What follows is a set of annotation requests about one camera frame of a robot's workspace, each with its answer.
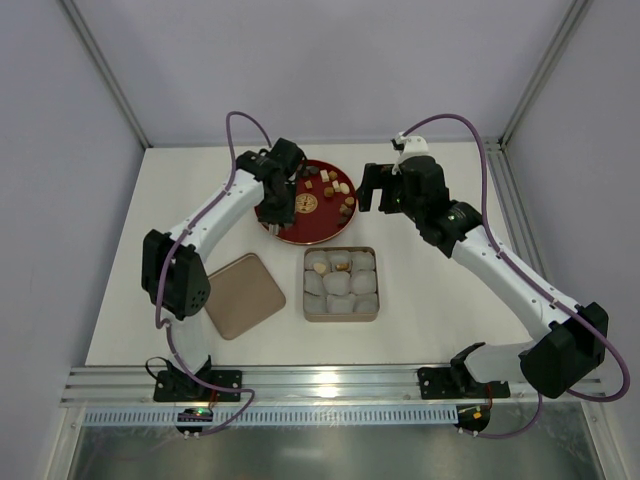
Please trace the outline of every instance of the round red tray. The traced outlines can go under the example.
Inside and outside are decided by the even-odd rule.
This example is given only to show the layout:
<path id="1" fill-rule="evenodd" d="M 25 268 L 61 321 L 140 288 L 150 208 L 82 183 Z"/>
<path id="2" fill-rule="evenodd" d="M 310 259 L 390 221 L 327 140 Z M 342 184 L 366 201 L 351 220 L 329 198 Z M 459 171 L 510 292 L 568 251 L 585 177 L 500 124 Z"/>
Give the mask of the round red tray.
<path id="1" fill-rule="evenodd" d="M 348 197 L 353 197 L 356 203 L 350 208 L 353 210 L 354 215 L 358 206 L 356 189 L 351 179 L 342 170 L 320 160 L 307 160 L 307 166 L 318 167 L 320 170 L 326 170 L 327 173 L 333 170 L 338 174 L 338 183 L 346 183 L 349 185 L 350 191 L 348 195 L 335 192 L 333 197 L 326 198 L 324 189 L 332 186 L 331 181 L 323 182 L 320 173 L 309 175 L 306 178 L 301 177 L 298 180 L 296 191 L 296 222 L 292 227 L 281 230 L 277 235 L 283 242 L 296 245 L 313 245 L 326 242 L 339 235 L 353 220 L 352 216 L 345 225 L 338 225 L 338 221 L 342 217 L 340 205 Z M 305 186 L 307 180 L 311 181 L 312 188 L 310 189 Z"/>

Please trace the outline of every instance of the purple cable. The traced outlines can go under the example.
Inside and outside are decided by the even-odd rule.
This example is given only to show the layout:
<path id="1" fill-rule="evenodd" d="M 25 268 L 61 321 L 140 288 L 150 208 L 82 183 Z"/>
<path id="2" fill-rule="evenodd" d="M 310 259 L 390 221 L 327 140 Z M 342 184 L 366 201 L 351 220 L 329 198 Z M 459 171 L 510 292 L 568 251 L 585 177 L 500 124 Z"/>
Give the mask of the purple cable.
<path id="1" fill-rule="evenodd" d="M 247 408 L 249 408 L 249 405 L 251 405 L 251 403 L 253 402 L 253 400 L 256 397 L 256 392 L 252 388 L 226 388 L 226 387 L 220 387 L 218 385 L 213 385 L 211 383 L 207 383 L 207 382 L 205 382 L 203 380 L 200 380 L 193 373 L 191 373 L 191 371 L 189 371 L 189 368 L 185 365 L 184 361 L 182 360 L 182 357 L 180 357 L 180 354 L 176 351 L 176 347 L 173 344 L 173 337 L 171 335 L 171 325 L 167 326 L 167 343 L 169 343 L 169 350 L 171 350 L 171 353 L 173 354 L 174 358 L 178 362 L 178 365 L 180 365 L 180 367 L 182 368 L 182 371 L 184 373 L 186 373 L 186 375 L 191 380 L 193 380 L 194 382 L 202 385 L 205 388 L 208 388 L 210 390 L 216 390 L 218 392 L 223 392 L 223 393 L 248 393 L 250 395 L 249 400 L 247 400 L 247 403 L 245 403 L 236 413 L 234 413 L 231 417 L 229 417 L 227 420 L 222 422 L 220 425 L 217 425 L 217 426 L 215 426 L 213 428 L 210 428 L 209 430 L 205 430 L 204 432 L 202 432 L 200 434 L 201 437 L 204 437 L 206 435 L 212 435 L 214 433 L 220 432 L 221 430 L 224 430 L 225 428 L 227 428 L 229 426 L 229 424 L 234 422 L 240 415 L 242 415 Z"/>
<path id="2" fill-rule="evenodd" d="M 233 137 L 231 135 L 231 118 L 234 116 L 244 117 L 250 120 L 251 122 L 253 122 L 253 124 L 256 125 L 256 127 L 258 127 L 260 132 L 262 132 L 262 134 L 264 135 L 264 138 L 267 141 L 267 145 L 269 146 L 269 148 L 271 148 L 272 146 L 269 135 L 267 135 L 267 132 L 265 131 L 265 129 L 262 127 L 262 125 L 260 125 L 260 123 L 258 123 L 256 119 L 254 119 L 250 115 L 247 115 L 244 112 L 232 111 L 227 114 L 227 118 L 225 122 L 226 130 L 227 130 L 227 144 L 229 145 L 229 154 L 231 156 L 231 173 L 229 174 L 229 180 L 227 181 L 224 188 L 220 191 L 220 193 L 216 195 L 216 197 L 213 200 L 211 200 L 209 204 L 207 204 L 200 212 L 198 212 L 193 217 L 193 219 L 187 225 L 187 228 L 183 230 L 183 232 L 178 236 L 174 244 L 169 249 L 169 252 L 167 253 L 166 258 L 164 259 L 164 263 L 162 264 L 162 269 L 160 271 L 160 279 L 158 281 L 158 295 L 156 296 L 156 313 L 155 313 L 156 328 L 161 329 L 163 326 L 167 327 L 167 342 L 169 343 L 169 349 L 171 350 L 171 353 L 173 354 L 174 358 L 182 368 L 183 372 L 189 378 L 191 378 L 191 380 L 210 390 L 216 390 L 218 392 L 225 392 L 225 393 L 249 393 L 251 395 L 247 403 L 245 403 L 244 406 L 240 408 L 240 410 L 238 410 L 233 416 L 231 416 L 228 420 L 221 423 L 220 425 L 202 432 L 200 436 L 211 435 L 213 433 L 217 433 L 220 430 L 223 430 L 224 428 L 226 428 L 231 422 L 233 422 L 240 415 L 242 415 L 242 413 L 249 407 L 249 405 L 251 405 L 251 403 L 255 398 L 256 392 L 250 388 L 225 388 L 217 385 L 212 385 L 210 383 L 204 382 L 203 380 L 200 380 L 191 371 L 189 371 L 188 367 L 182 360 L 182 357 L 180 357 L 180 354 L 176 350 L 175 345 L 173 343 L 173 337 L 171 333 L 171 322 L 169 321 L 168 318 L 162 318 L 162 304 L 164 300 L 164 289 L 167 282 L 167 272 L 169 271 L 169 265 L 171 265 L 171 260 L 173 259 L 176 253 L 176 250 L 180 245 L 182 245 L 182 242 L 185 240 L 185 238 L 187 238 L 187 236 L 189 235 L 189 232 L 193 230 L 193 228 L 202 219 L 202 217 L 204 217 L 207 213 L 209 213 L 211 209 L 214 208 L 220 202 L 220 200 L 222 200 L 226 196 L 226 194 L 229 192 L 236 178 L 236 151 L 233 145 Z"/>
<path id="3" fill-rule="evenodd" d="M 582 400 L 588 400 L 591 402 L 599 402 L 599 403 L 614 402 L 624 397 L 625 394 L 629 391 L 629 386 L 631 384 L 631 375 L 629 374 L 629 367 L 627 367 L 627 364 L 622 358 L 622 355 L 620 354 L 620 352 L 618 352 L 618 350 L 611 344 L 611 342 L 609 342 L 609 340 L 604 335 L 602 335 L 595 327 L 593 327 L 589 322 L 587 322 L 584 318 L 582 318 L 582 316 L 578 315 L 567 305 L 553 298 L 553 295 L 546 292 L 540 285 L 538 285 L 535 282 L 535 280 L 529 277 L 529 275 L 527 275 L 520 267 L 518 267 L 518 265 L 516 265 L 516 263 L 509 257 L 509 255 L 501 250 L 500 246 L 498 245 L 498 242 L 493 236 L 493 232 L 491 231 L 491 227 L 489 226 L 489 217 L 487 215 L 487 197 L 488 197 L 487 156 L 484 151 L 484 145 L 482 143 L 482 139 L 480 138 L 480 134 L 478 133 L 478 130 L 476 129 L 476 127 L 474 127 L 469 120 L 467 120 L 465 117 L 461 115 L 456 115 L 455 113 L 442 113 L 440 115 L 434 115 L 432 117 L 426 118 L 416 123 L 409 129 L 405 130 L 403 135 L 405 136 L 409 135 L 415 130 L 417 130 L 418 128 L 422 127 L 423 125 L 426 125 L 427 123 L 431 123 L 435 120 L 441 120 L 441 119 L 451 119 L 451 120 L 457 120 L 459 122 L 462 122 L 469 129 L 469 131 L 473 135 L 473 139 L 475 140 L 476 145 L 478 146 L 478 151 L 480 153 L 480 166 L 481 166 L 481 172 L 482 172 L 482 199 L 481 199 L 482 224 L 487 232 L 487 237 L 489 238 L 489 241 L 493 249 L 496 251 L 496 253 L 500 255 L 502 259 L 504 259 L 505 263 L 509 265 L 509 267 L 520 278 L 522 278 L 529 286 L 531 286 L 531 288 L 533 288 L 536 292 L 542 295 L 550 304 L 554 305 L 555 307 L 559 308 L 562 312 L 566 313 L 567 315 L 571 316 L 571 318 L 575 319 L 578 323 L 580 323 L 580 325 L 586 328 L 587 331 L 589 331 L 598 341 L 602 342 L 602 344 L 605 346 L 607 350 L 609 350 L 609 352 L 611 352 L 611 355 L 613 355 L 613 358 L 616 359 L 616 361 L 618 362 L 618 365 L 620 366 L 620 370 L 622 371 L 622 386 L 620 387 L 620 390 L 618 390 L 618 392 L 614 393 L 613 395 L 605 396 L 605 397 L 594 397 L 591 395 L 585 395 L 584 393 L 576 392 L 574 390 L 568 390 L 568 392 L 571 395 L 577 398 L 580 398 Z M 514 434 L 517 435 L 520 433 L 524 433 L 531 427 L 531 425 L 533 425 L 535 420 L 537 420 L 537 417 L 539 416 L 539 413 L 541 410 L 542 410 L 542 396 L 539 396 L 539 408 L 538 408 L 538 411 L 536 412 L 536 416 L 534 417 L 534 420 L 530 422 L 526 427 L 522 428 L 521 430 L 518 430 L 517 432 L 514 432 L 513 434 L 493 435 L 491 437 L 487 437 L 486 435 L 482 435 L 482 436 L 483 438 L 509 438 L 514 436 Z"/>
<path id="4" fill-rule="evenodd" d="M 171 249 L 169 249 L 169 252 L 167 253 L 166 258 L 164 259 L 164 263 L 162 264 L 162 270 L 160 270 L 160 279 L 158 281 L 158 295 L 156 297 L 155 318 L 156 318 L 157 329 L 161 329 L 163 325 L 167 325 L 169 323 L 168 319 L 162 318 L 162 303 L 164 300 L 164 287 L 167 282 L 167 273 L 169 272 L 169 265 L 171 264 L 171 259 L 175 255 L 176 250 L 178 250 L 178 247 L 182 245 L 182 242 L 184 241 L 184 239 L 187 238 L 187 235 L 189 235 L 189 231 L 193 230 L 193 228 L 200 221 L 200 219 L 204 217 L 207 213 L 209 213 L 211 209 L 215 207 L 220 202 L 220 200 L 224 198 L 224 196 L 227 194 L 227 192 L 233 185 L 233 181 L 236 179 L 236 150 L 234 148 L 233 137 L 231 135 L 231 118 L 234 116 L 244 117 L 248 120 L 251 120 L 251 122 L 253 122 L 253 124 L 256 127 L 258 127 L 260 132 L 262 132 L 265 140 L 267 141 L 267 145 L 269 146 L 269 148 L 271 148 L 271 139 L 269 138 L 269 135 L 267 135 L 267 132 L 265 131 L 265 129 L 262 127 L 262 125 L 260 125 L 260 123 L 255 118 L 253 118 L 250 115 L 247 115 L 244 112 L 232 111 L 227 113 L 225 124 L 226 124 L 226 131 L 227 131 L 227 145 L 229 145 L 229 154 L 231 155 L 231 173 L 229 173 L 229 180 L 227 181 L 227 184 L 224 186 L 222 191 L 213 200 L 211 200 L 211 202 L 209 202 L 207 206 L 205 206 L 200 212 L 198 212 L 193 217 L 191 222 L 189 222 L 189 224 L 187 225 L 187 228 L 180 234 L 180 236 L 176 239 L 174 244 L 171 246 Z"/>

